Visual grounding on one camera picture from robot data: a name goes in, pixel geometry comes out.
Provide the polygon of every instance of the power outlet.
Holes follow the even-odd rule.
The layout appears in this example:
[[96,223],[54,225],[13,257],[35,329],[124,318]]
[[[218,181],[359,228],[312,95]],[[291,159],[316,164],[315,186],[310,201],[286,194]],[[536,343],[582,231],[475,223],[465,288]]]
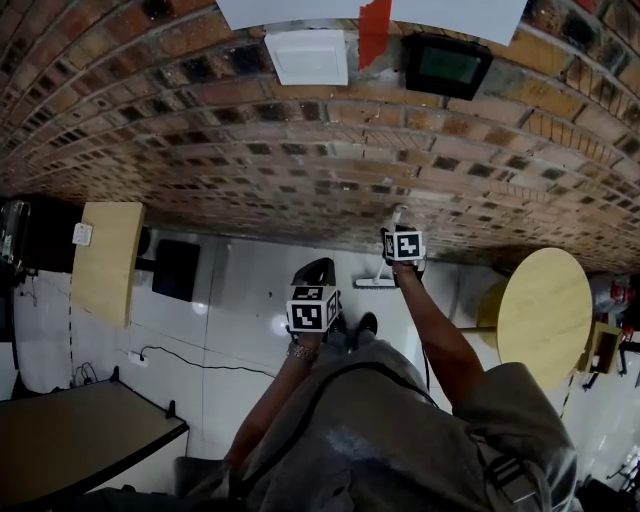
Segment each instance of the power outlet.
[[129,362],[137,366],[142,366],[143,368],[149,366],[149,358],[145,356],[144,360],[141,361],[140,352],[129,352]]

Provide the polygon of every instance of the screen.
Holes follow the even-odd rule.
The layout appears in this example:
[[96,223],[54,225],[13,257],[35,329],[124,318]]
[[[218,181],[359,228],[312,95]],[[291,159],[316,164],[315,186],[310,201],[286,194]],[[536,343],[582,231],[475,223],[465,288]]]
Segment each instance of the screen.
[[479,65],[479,57],[439,48],[425,48],[420,64],[420,74],[468,85],[473,80]]

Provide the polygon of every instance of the wooden table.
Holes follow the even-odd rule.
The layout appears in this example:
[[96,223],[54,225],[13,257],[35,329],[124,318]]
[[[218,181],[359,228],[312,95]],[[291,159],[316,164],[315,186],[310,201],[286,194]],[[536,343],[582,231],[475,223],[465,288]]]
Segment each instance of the wooden table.
[[144,219],[142,203],[87,203],[91,244],[77,246],[71,301],[116,327],[129,326],[131,286]]
[[[489,342],[495,333],[501,362],[522,362],[542,388],[557,386],[576,366],[591,329],[591,291],[580,264],[563,250],[541,249],[506,287],[490,292],[479,308],[479,328],[461,331],[484,332]],[[487,325],[492,319],[494,326]]]

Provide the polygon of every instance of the wristwatch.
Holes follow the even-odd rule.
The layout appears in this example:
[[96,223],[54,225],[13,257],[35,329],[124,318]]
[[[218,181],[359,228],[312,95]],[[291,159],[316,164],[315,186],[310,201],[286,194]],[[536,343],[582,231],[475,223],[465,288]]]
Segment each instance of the wristwatch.
[[308,363],[314,363],[316,359],[318,359],[317,352],[308,349],[307,347],[303,347],[302,345],[298,345],[293,341],[289,343],[289,348],[287,349],[287,357],[291,356],[303,359]]

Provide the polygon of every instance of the brick wall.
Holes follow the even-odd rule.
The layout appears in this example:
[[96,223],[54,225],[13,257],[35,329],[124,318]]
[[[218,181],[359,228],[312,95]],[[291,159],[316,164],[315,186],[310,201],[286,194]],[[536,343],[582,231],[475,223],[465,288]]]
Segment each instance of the brick wall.
[[640,269],[640,2],[531,0],[473,102],[395,85],[394,42],[429,27],[392,23],[349,87],[283,87],[213,0],[2,4],[2,196],[357,250],[405,203],[440,257]]

